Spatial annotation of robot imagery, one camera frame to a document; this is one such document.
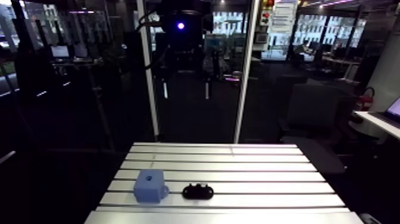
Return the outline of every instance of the ceiling light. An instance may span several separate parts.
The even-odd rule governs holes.
[[[323,4],[321,6],[337,5],[337,4],[352,2],[352,1],[354,1],[354,0],[340,0],[340,1],[336,1],[336,2],[329,2],[329,3]]]

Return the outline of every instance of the laptop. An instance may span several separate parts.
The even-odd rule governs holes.
[[[400,128],[400,97],[385,112],[369,112],[369,114]]]
[[[70,59],[68,46],[51,46],[51,54],[57,63],[62,63]]]

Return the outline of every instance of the white metal pole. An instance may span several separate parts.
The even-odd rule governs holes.
[[[247,81],[249,79],[249,71],[251,65],[251,52],[253,51],[254,31],[255,31],[255,24],[257,22],[257,14],[258,14],[258,9],[260,7],[260,2],[261,2],[260,0],[252,0],[250,9],[250,21],[249,21],[250,23],[248,23],[249,29],[247,31],[247,43],[245,52],[245,62],[243,64],[242,86],[240,88],[239,108],[237,110],[235,137],[233,139],[233,143],[235,144],[239,143],[240,129],[242,128],[243,109],[245,107]]]
[[[137,0],[137,12],[139,14],[139,18],[145,15],[145,0]],[[150,64],[150,54],[149,54],[149,45],[147,40],[147,29],[146,27],[142,27],[140,29],[140,36],[142,37],[142,48],[143,48],[143,57],[145,60],[145,65]],[[151,69],[146,70],[146,80],[147,80],[147,91],[149,94],[149,102],[150,102],[150,111],[151,111],[151,120],[153,123],[153,131],[155,139],[157,140],[160,131],[158,130],[158,120],[157,120],[157,110],[155,107],[155,97],[154,97],[154,85],[153,85],[153,77],[151,74]]]

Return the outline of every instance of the black object with holes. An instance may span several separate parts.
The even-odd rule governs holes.
[[[183,189],[182,196],[186,199],[208,200],[214,196],[214,190],[207,184],[205,186],[201,186],[200,183],[196,186],[189,184]]]

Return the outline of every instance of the aluminum table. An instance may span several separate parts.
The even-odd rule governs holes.
[[[170,194],[139,204],[141,169],[162,169]],[[186,200],[189,183],[207,183],[210,200]],[[135,143],[87,224],[362,224],[296,145]]]

